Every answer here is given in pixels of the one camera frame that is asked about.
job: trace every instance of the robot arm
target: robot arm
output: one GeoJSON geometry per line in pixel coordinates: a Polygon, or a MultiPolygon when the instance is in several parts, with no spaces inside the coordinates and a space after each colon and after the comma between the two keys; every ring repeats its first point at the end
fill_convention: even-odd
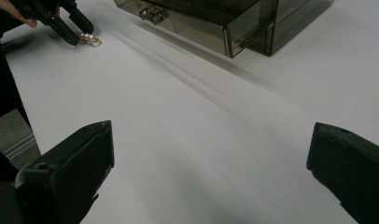
{"type": "Polygon", "coordinates": [[[78,224],[113,166],[110,121],[78,130],[0,183],[0,223],[78,224]]]}
{"type": "Polygon", "coordinates": [[[92,23],[77,8],[75,0],[10,0],[12,5],[25,19],[36,19],[50,26],[67,43],[77,45],[80,37],[73,32],[61,18],[55,18],[52,12],[63,7],[70,13],[70,20],[84,33],[93,33],[92,23]]]}

